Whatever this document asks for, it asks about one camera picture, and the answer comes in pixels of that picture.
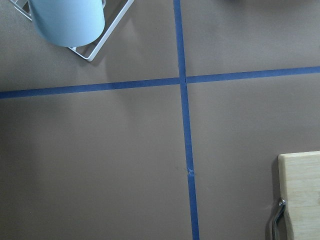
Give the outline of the light blue cup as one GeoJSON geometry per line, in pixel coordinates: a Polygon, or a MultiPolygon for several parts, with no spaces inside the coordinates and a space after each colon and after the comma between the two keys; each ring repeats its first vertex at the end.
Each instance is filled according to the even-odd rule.
{"type": "Polygon", "coordinates": [[[105,28],[105,0],[29,0],[28,5],[37,33],[57,46],[85,46],[105,28]]]}

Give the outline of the bamboo cutting board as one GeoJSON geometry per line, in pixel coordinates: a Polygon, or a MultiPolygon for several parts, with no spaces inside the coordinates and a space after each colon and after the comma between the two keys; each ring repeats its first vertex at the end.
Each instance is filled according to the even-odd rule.
{"type": "Polygon", "coordinates": [[[320,152],[278,156],[280,196],[289,240],[320,238],[320,152]]]}

